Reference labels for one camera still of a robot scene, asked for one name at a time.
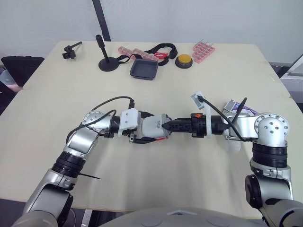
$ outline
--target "black chair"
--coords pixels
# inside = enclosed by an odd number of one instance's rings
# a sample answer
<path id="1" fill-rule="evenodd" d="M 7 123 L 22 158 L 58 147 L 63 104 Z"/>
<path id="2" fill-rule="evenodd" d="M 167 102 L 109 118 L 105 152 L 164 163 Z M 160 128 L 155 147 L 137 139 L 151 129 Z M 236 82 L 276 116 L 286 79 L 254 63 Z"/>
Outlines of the black chair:
<path id="1" fill-rule="evenodd" d="M 4 67 L 9 71 L 18 86 L 23 87 L 39 65 L 43 62 L 42 57 L 8 56 L 1 58 Z"/>
<path id="2" fill-rule="evenodd" d="M 5 84 L 0 81 L 0 115 L 9 105 L 11 100 L 15 97 L 16 93 L 9 89 Z"/>

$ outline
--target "gray floor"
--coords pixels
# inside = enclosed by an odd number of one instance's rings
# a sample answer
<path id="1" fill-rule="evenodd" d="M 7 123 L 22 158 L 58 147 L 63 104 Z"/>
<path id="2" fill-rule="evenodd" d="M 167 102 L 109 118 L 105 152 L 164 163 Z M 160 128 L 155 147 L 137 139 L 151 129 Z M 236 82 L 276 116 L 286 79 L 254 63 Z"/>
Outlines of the gray floor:
<path id="1" fill-rule="evenodd" d="M 25 203 L 0 199 L 0 227 L 10 227 L 22 214 Z M 84 210 L 74 209 L 76 214 L 76 227 L 80 227 Z M 70 212 L 63 227 L 73 227 L 74 217 Z"/>

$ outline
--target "black connector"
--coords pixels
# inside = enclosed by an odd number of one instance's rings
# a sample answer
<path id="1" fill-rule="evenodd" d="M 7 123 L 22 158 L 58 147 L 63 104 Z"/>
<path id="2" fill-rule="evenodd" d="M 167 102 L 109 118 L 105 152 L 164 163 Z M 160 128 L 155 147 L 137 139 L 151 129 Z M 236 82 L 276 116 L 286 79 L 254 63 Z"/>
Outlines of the black connector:
<path id="1" fill-rule="evenodd" d="M 62 54 L 63 58 L 64 58 L 64 59 L 69 59 L 69 58 L 74 59 L 74 58 L 76 57 L 76 53 L 75 53 L 75 51 L 73 50 L 73 48 L 74 48 L 75 46 L 80 45 L 80 44 L 82 44 L 81 41 L 78 42 L 78 43 L 76 43 L 76 44 L 74 44 L 74 45 L 71 45 L 71 46 L 68 45 L 68 46 L 66 46 L 66 47 L 64 48 L 64 51 L 66 51 L 66 53 L 63 53 L 63 54 Z"/>
<path id="2" fill-rule="evenodd" d="M 212 134 L 222 135 L 224 130 L 228 128 L 224 124 L 220 116 L 211 116 Z M 166 122 L 163 128 L 171 132 L 189 132 L 192 137 L 203 138 L 206 136 L 206 116 L 202 113 L 192 113 L 190 118 L 177 118 L 173 121 Z"/>
<path id="3" fill-rule="evenodd" d="M 128 105 L 128 109 L 131 109 L 131 108 L 134 108 L 134 100 L 133 99 L 131 99 L 129 101 L 129 105 Z"/>

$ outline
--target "black strap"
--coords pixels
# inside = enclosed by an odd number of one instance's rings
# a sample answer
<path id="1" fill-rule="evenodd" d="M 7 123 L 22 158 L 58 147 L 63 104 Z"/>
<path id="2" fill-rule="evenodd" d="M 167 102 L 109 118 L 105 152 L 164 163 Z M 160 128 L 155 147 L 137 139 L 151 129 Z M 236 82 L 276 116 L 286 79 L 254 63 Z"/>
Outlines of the black strap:
<path id="1" fill-rule="evenodd" d="M 174 44 L 170 44 L 170 43 L 163 43 L 163 44 L 156 45 L 154 48 L 152 48 L 152 49 L 150 49 L 148 51 L 145 51 L 146 53 L 155 54 L 159 49 L 161 49 L 163 47 L 170 47 L 171 51 L 169 52 L 169 55 L 164 58 L 163 61 L 158 62 L 158 65 L 160 65 L 160 66 L 166 65 L 167 62 L 169 62 L 169 58 L 170 59 L 174 59 L 177 56 L 178 52 L 177 52 L 176 46 Z M 137 59 L 142 59 L 141 55 L 139 55 L 139 54 L 133 53 L 132 55 L 135 56 Z M 121 55 L 121 56 L 117 57 L 117 59 L 119 61 L 119 65 L 123 64 L 123 63 L 127 63 L 130 60 L 131 56 L 128 57 L 126 55 Z"/>
<path id="2" fill-rule="evenodd" d="M 133 54 L 131 54 L 131 56 L 135 56 L 136 59 L 142 59 L 141 55 L 139 55 L 139 54 L 133 53 Z M 131 56 L 128 57 L 127 55 L 121 55 L 121 56 L 117 57 L 119 65 L 127 63 L 130 60 Z"/>
<path id="3" fill-rule="evenodd" d="M 160 66 L 166 65 L 167 62 L 169 62 L 169 58 L 174 59 L 178 54 L 178 51 L 177 51 L 176 46 L 174 44 L 171 44 L 171 43 L 158 44 L 154 48 L 151 48 L 150 50 L 145 51 L 145 52 L 155 54 L 159 49 L 167 47 L 167 46 L 171 48 L 171 51 L 169 52 L 169 55 L 167 57 L 165 57 L 163 61 L 158 63 L 158 65 L 160 65 Z"/>

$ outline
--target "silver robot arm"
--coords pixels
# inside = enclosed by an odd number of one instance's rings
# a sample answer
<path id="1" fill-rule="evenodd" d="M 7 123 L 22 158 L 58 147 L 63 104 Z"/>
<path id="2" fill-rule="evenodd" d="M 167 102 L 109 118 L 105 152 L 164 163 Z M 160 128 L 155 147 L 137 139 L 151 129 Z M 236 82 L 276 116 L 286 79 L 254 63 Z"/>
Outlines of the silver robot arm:
<path id="1" fill-rule="evenodd" d="M 81 123 L 84 127 L 78 127 L 70 135 L 63 152 L 27 201 L 23 216 L 13 226 L 62 226 L 73 201 L 68 191 L 74 188 L 99 136 L 112 138 L 118 134 L 129 136 L 132 143 L 153 142 L 169 136 L 169 132 L 161 127 L 168 120 L 166 114 L 154 116 L 134 108 L 123 111 L 119 117 L 90 111 Z"/>
<path id="2" fill-rule="evenodd" d="M 274 113 L 240 115 L 236 128 L 253 143 L 250 168 L 254 174 L 245 179 L 247 202 L 262 213 L 271 227 L 303 226 L 303 204 L 293 200 L 287 165 L 287 120 Z M 237 139 L 232 129 L 224 131 L 224 135 Z"/>

